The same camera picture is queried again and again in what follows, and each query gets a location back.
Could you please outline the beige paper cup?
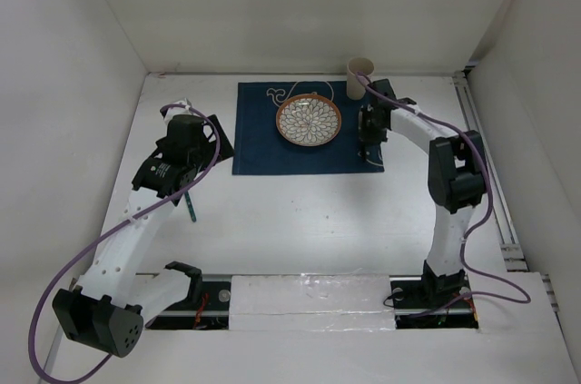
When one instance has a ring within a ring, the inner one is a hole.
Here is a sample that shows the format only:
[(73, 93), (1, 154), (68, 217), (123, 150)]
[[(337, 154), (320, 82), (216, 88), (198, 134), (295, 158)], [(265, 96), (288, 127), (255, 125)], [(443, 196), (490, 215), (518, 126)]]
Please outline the beige paper cup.
[(358, 78), (362, 75), (363, 80), (368, 81), (375, 71), (375, 66), (370, 59), (365, 57), (351, 58), (347, 63), (346, 94), (353, 101), (361, 100), (366, 89)]

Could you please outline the floral plate with orange rim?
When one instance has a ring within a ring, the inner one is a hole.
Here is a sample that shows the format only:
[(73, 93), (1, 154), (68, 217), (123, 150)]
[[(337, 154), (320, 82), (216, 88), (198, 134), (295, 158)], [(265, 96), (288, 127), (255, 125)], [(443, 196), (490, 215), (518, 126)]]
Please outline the floral plate with orange rim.
[(332, 100), (317, 94), (300, 94), (279, 107), (275, 123), (286, 141), (316, 147), (329, 143), (339, 134), (342, 119)]

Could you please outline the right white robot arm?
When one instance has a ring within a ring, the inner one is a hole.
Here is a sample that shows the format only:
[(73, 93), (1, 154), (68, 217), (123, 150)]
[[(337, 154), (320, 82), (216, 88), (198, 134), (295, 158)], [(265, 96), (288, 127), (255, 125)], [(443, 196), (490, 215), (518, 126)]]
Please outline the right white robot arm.
[(479, 133), (466, 133), (425, 116), (409, 98), (397, 98), (388, 79), (360, 81), (369, 103), (359, 110), (359, 143), (366, 155), (396, 133), (428, 156), (428, 193), (436, 221), (428, 257), (417, 281), (391, 283), (395, 309), (433, 309), (465, 286), (461, 245), (476, 207), (487, 193), (486, 162)]

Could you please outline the fork with green handle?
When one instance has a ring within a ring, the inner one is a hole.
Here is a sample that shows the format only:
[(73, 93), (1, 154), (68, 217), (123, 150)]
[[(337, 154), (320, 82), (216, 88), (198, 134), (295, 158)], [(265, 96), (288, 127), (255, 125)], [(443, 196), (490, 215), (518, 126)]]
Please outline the fork with green handle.
[(193, 204), (192, 204), (192, 198), (191, 198), (190, 194), (188, 192), (185, 192), (183, 194), (183, 198), (185, 200), (185, 203), (186, 203), (187, 210), (188, 210), (188, 213), (190, 215), (191, 221), (194, 222), (194, 223), (196, 223), (197, 222), (197, 216), (196, 216), (196, 213), (195, 213)]

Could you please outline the dark blue printed cloth napkin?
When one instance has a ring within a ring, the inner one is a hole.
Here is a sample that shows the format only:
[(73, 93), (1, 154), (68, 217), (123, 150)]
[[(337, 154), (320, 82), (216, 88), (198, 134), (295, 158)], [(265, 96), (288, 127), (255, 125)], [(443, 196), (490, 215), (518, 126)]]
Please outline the dark blue printed cloth napkin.
[[(323, 145), (299, 146), (286, 140), (276, 114), (288, 99), (318, 94), (332, 100), (341, 116), (338, 135)], [(344, 81), (239, 83), (234, 138), (234, 175), (312, 175), (383, 172), (381, 148), (363, 155), (358, 138), (359, 109)]]

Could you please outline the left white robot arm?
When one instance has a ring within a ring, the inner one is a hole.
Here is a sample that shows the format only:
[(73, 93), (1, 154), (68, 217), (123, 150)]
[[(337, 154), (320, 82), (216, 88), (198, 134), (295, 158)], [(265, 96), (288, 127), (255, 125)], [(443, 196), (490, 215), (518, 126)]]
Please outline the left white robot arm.
[(177, 304), (203, 302), (202, 272), (172, 261), (153, 279), (135, 277), (146, 252), (190, 185), (234, 150), (216, 115), (178, 113), (132, 180), (124, 226), (105, 240), (73, 290), (59, 290), (53, 309), (64, 335), (115, 357), (127, 356), (146, 323)]

